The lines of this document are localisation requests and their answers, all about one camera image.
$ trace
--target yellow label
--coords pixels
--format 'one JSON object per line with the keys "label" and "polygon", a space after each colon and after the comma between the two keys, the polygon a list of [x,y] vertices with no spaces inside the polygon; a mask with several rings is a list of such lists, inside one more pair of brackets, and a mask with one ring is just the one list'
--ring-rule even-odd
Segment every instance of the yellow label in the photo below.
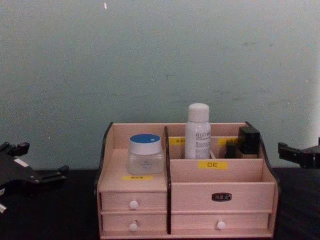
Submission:
{"label": "yellow label", "polygon": [[170,146],[180,146],[185,145],[185,138],[180,136],[171,136],[169,137],[169,145]]}
{"label": "yellow label", "polygon": [[122,180],[153,180],[153,176],[123,176]]}
{"label": "yellow label", "polygon": [[227,170],[228,162],[226,161],[199,161],[198,169],[218,169]]}
{"label": "yellow label", "polygon": [[218,139],[218,145],[219,146],[224,146],[227,144],[227,141],[237,143],[238,138],[237,137],[221,137]]}

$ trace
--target wooden desk organizer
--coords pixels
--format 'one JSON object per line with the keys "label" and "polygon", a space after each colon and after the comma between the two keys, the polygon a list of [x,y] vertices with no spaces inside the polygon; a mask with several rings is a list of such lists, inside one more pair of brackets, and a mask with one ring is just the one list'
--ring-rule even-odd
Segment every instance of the wooden desk organizer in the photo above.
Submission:
{"label": "wooden desk organizer", "polygon": [[[211,123],[216,159],[184,159],[184,123],[111,123],[95,183],[100,239],[272,238],[280,189],[262,139],[258,156],[223,158],[226,140],[248,125]],[[129,139],[140,133],[162,137],[163,173],[127,172]],[[213,200],[217,193],[231,199]],[[136,209],[130,209],[132,201]],[[138,229],[132,232],[134,221]]]}

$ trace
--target drawer knob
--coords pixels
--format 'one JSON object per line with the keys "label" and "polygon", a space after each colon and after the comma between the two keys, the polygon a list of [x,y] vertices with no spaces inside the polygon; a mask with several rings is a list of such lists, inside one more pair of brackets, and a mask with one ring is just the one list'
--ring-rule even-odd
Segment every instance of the drawer knob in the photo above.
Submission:
{"label": "drawer knob", "polygon": [[224,229],[226,227],[226,224],[223,221],[218,221],[216,227],[220,230]]}
{"label": "drawer knob", "polygon": [[130,232],[136,232],[138,230],[138,223],[134,220],[129,226]]}
{"label": "drawer knob", "polygon": [[129,207],[130,209],[137,209],[139,207],[139,204],[137,201],[131,201]]}

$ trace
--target black table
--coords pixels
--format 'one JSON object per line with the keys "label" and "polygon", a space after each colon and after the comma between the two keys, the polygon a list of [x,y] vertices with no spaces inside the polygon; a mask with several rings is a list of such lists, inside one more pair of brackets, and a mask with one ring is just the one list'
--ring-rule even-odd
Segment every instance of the black table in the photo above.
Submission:
{"label": "black table", "polygon": [[[275,168],[281,206],[277,240],[320,239],[320,169]],[[0,198],[0,240],[97,240],[95,170],[72,170],[61,189]]]}

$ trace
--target white bottle cap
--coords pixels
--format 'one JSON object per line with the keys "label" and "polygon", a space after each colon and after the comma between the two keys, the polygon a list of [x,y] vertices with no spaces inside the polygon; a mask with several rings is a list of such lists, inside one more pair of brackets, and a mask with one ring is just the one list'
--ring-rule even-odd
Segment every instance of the white bottle cap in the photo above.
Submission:
{"label": "white bottle cap", "polygon": [[138,155],[150,155],[161,152],[161,137],[155,134],[138,134],[130,137],[130,152]]}
{"label": "white bottle cap", "polygon": [[189,105],[188,120],[193,123],[209,122],[209,106],[203,103]]}

